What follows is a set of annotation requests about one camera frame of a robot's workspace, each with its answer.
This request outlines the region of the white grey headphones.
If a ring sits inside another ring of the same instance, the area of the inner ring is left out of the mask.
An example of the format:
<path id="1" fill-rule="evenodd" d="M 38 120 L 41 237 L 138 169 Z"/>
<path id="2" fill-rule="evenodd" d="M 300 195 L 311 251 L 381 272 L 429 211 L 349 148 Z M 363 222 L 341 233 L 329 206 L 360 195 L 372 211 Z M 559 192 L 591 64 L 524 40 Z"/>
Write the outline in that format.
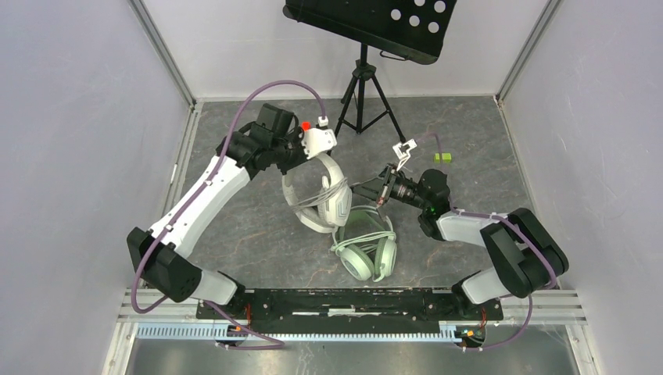
<path id="1" fill-rule="evenodd" d="M 309 198 L 299 200 L 292 184 L 295 170 L 281 179 L 281 187 L 288 206 L 305 227 L 331 234 L 346 225 L 352 206 L 352 191 L 339 164 L 329 155 L 316 156 L 327 173 L 322 176 L 322 188 Z"/>

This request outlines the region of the green headphones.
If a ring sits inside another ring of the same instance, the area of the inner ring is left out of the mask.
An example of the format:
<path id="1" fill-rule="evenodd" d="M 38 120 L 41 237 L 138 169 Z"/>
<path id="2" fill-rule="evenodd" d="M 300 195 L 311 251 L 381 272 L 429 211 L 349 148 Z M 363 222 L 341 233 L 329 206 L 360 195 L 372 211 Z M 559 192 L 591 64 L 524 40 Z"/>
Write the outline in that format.
<path id="1" fill-rule="evenodd" d="M 356 223 L 366 223 L 374 232 L 347 237 L 346 229 Z M 332 235 L 329 251 L 339 257 L 342 265 L 355 279 L 379 282 L 393 273 L 396 254 L 396 232 L 388 216 L 369 205 L 351 208 L 348 221 Z"/>

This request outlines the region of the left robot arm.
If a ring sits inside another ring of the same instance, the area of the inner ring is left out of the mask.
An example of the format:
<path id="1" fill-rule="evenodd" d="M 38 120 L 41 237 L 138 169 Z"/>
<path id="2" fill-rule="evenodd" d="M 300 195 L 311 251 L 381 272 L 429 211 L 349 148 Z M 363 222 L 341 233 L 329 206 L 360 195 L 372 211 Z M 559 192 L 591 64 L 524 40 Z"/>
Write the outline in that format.
<path id="1" fill-rule="evenodd" d="M 238 282 L 220 271 L 189 261 L 202 233 L 229 200 L 271 166 L 283 171 L 310 157 L 306 130 L 297 116 L 271 104 L 242 127 L 230 126 L 199 179 L 181 200 L 150 228 L 134 227 L 127 248 L 134 267 L 131 305 L 148 313 L 167 300 L 214 302 L 227 318 L 245 310 Z"/>

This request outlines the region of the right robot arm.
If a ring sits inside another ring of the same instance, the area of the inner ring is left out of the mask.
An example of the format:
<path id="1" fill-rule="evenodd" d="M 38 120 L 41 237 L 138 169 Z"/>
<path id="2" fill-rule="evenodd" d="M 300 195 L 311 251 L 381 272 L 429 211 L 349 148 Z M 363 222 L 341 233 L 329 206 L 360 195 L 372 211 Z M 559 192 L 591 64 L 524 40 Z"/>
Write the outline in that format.
<path id="1" fill-rule="evenodd" d="M 508 295 L 527 298 L 534 291 L 553 288 L 569 269 L 568 258 L 530 209 L 510 213 L 459 209 L 450 200 L 447 175 L 441 170 L 428 169 L 413 180 L 387 165 L 376 177 L 350 189 L 378 205 L 396 200 L 420 209 L 418 222 L 429 238 L 487 251 L 491 267 L 452 287 L 452 310 L 462 319 L 474 317 L 489 300 Z"/>

